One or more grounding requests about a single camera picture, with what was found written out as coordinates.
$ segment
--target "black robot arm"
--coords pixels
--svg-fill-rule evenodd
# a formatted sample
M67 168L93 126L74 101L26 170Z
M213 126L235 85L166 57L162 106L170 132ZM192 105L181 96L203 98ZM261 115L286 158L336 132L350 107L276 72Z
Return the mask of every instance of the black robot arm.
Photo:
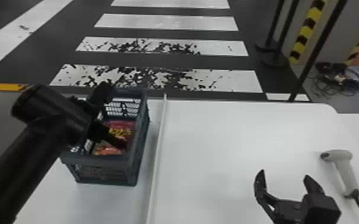
M0 224L15 221L62 151L86 138L126 147L96 119L112 93L114 87L103 82L86 101L67 99L43 85L21 94L11 114L28 125L0 157Z

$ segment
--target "white barcode scanner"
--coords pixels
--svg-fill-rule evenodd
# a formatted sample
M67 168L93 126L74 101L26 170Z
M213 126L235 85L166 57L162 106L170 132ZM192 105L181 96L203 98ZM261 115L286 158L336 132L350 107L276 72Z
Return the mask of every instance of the white barcode scanner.
M351 167L352 153L348 150L328 150L321 153L320 158L335 164L341 179L345 184L343 196L346 198L359 197L358 183Z

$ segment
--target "white table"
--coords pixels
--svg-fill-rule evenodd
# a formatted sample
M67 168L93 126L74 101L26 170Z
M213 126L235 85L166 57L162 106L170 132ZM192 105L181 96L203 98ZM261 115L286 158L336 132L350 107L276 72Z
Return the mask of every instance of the white table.
M161 103L150 101L151 131L135 188L76 184L58 161L18 216L17 223L271 223L253 194L265 169L268 190L301 200L311 175L342 210L338 223L359 223L353 201L324 150L348 149L359 184L359 145L327 105L169 101L159 158L153 147Z

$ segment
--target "crosswalk stripe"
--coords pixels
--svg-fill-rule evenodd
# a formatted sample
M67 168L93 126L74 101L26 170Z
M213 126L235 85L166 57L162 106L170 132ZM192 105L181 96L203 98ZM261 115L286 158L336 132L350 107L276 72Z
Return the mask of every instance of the crosswalk stripe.
M242 41L85 37L77 51L248 56Z
M289 98L291 94L274 94L274 93L266 93L268 100L278 100L285 101ZM298 94L295 98L295 101L310 101L306 94Z
M102 81L118 87L189 91L262 92L255 71L109 67L66 64L50 85L95 86Z
M115 0L112 5L126 7L230 8L227 0Z
M233 17L104 14L95 27L165 30L238 30Z

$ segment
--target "black pole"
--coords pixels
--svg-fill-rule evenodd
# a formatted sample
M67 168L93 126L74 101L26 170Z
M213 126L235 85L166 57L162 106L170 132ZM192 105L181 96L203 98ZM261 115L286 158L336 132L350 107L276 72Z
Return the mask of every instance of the black pole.
M278 18L280 18L281 10L283 9L285 0L279 0L276 8L276 12L274 13L273 22L271 23L270 31L268 32L268 36L266 39L266 46L271 45L271 41L273 41L274 32L276 31L277 24L278 24Z
M298 79L298 83L296 84L295 90L291 93L291 96L288 99L288 102L294 102L296 95L298 94L299 90L302 88L302 85L305 82L306 77L308 76L310 70L312 69L321 49L323 48L324 44L327 41L327 38L330 36L330 33L332 29L334 28L335 23L337 22L339 16L342 13L343 8L345 7L348 0L339 0L337 3L337 6L335 6L335 9L333 10L333 13L331 14L329 21L327 22L323 32L321 33L321 36L319 40L317 41L316 46L313 49L312 54L309 57L308 62L305 65L305 68L303 69L301 76Z
M293 0L291 7L289 8L287 18L284 23L284 28L281 31L280 39L278 40L278 45L274 53L267 54L262 56L262 62L270 67L286 67L289 62L288 58L281 56L281 50L287 37L289 28L291 27L293 17L295 16L296 9L298 7L299 0Z
M299 4L299 0L292 1L291 8L289 9L287 19L285 21L284 29L281 32L280 39L278 41L278 46L277 46L276 52L274 53L274 59L278 59L278 56L280 56L280 54L281 54L281 50L283 49L285 38L287 37L289 27L291 26L292 19L295 15L296 8L298 7L298 4Z
M259 40L255 44L256 50L261 52L274 52L276 48L272 46L273 36L276 31L278 18L280 18L281 10L283 9L285 0L278 0L277 8L274 13L273 22L271 23L270 31L268 32L267 38L265 41Z

